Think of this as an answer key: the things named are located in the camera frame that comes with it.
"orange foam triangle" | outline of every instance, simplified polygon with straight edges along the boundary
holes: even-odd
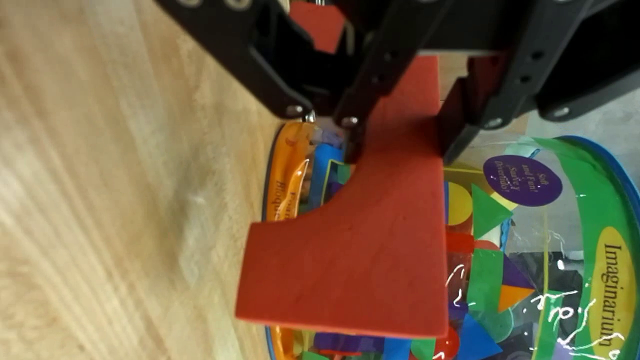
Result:
[[[502,285],[500,287],[500,300],[498,302],[498,312],[501,313],[511,306],[514,306],[522,299],[528,297],[533,289],[518,288],[516,286]]]

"wooden table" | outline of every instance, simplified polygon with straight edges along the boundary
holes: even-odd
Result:
[[[151,0],[0,1],[0,359],[267,360],[233,310],[277,124]]]

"yellow oval label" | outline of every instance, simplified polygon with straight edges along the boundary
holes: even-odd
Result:
[[[629,334],[636,310],[636,277],[627,244],[609,226],[600,233],[591,283],[588,322],[593,354],[615,360]]]

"black metal bracket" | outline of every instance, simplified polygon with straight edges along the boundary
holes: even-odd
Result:
[[[277,0],[156,1],[274,114],[314,110],[354,134],[418,52],[484,56],[439,114],[447,163],[481,129],[535,109],[573,119],[640,86],[638,0],[333,0],[347,20],[335,54]]]

